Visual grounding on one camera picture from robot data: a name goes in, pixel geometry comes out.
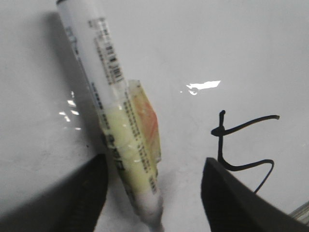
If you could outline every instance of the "white tube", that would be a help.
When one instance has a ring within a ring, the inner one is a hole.
[[[155,113],[139,82],[123,77],[101,3],[59,0],[57,7],[131,204],[150,231],[162,232]]]

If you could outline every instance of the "white surface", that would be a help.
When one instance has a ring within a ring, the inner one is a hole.
[[[218,140],[210,131],[222,109],[227,129],[260,116],[281,116],[225,137],[225,158],[234,165],[274,159],[259,195],[285,213],[308,201],[308,1],[103,2],[124,75],[141,80],[158,116],[166,232],[210,231],[200,181],[205,158],[217,155]],[[0,9],[0,211],[5,213],[82,165],[99,141],[93,142],[98,131],[92,106],[55,3],[3,1]],[[209,81],[220,83],[188,87]],[[71,91],[78,116],[67,102]],[[254,189],[268,168],[235,176]],[[110,171],[96,231],[147,231],[113,166]]]

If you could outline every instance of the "cream tube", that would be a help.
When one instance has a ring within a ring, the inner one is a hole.
[[[57,7],[134,211],[150,231],[162,232],[155,113],[140,83],[123,77],[100,1],[59,0]]]

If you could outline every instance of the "black object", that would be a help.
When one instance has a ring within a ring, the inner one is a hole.
[[[8,215],[0,232],[92,232],[105,203],[108,170],[104,155]]]
[[[309,232],[240,183],[214,158],[207,158],[201,198],[212,232]]]
[[[224,121],[224,114],[225,114],[225,110],[221,111],[219,114],[219,127],[213,129],[211,131],[211,134],[214,136],[218,136],[219,137],[219,148],[218,148],[218,161],[228,170],[230,171],[241,171],[241,170],[245,170],[248,168],[253,168],[256,166],[259,166],[261,164],[265,164],[265,163],[269,163],[271,164],[271,168],[268,171],[267,175],[265,176],[265,178],[263,179],[263,181],[260,183],[260,185],[256,188],[256,190],[254,191],[255,193],[258,192],[258,190],[262,187],[262,185],[265,183],[265,181],[267,180],[267,178],[269,177],[270,173],[272,172],[273,168],[274,168],[274,161],[271,159],[263,159],[257,162],[253,162],[253,163],[249,163],[249,164],[245,164],[245,165],[241,165],[241,166],[233,166],[231,164],[229,164],[228,162],[225,161],[225,159],[223,158],[223,152],[222,152],[222,148],[223,148],[223,136],[231,134],[233,132],[236,132],[244,127],[247,127],[249,125],[252,125],[254,123],[257,122],[261,122],[264,120],[268,120],[268,119],[279,119],[280,116],[278,115],[269,115],[269,116],[265,116],[265,117],[260,117],[254,120],[251,120],[249,122],[246,122],[244,124],[241,124],[237,127],[234,127],[232,129],[229,130],[225,130],[224,126],[223,126],[223,121]]]

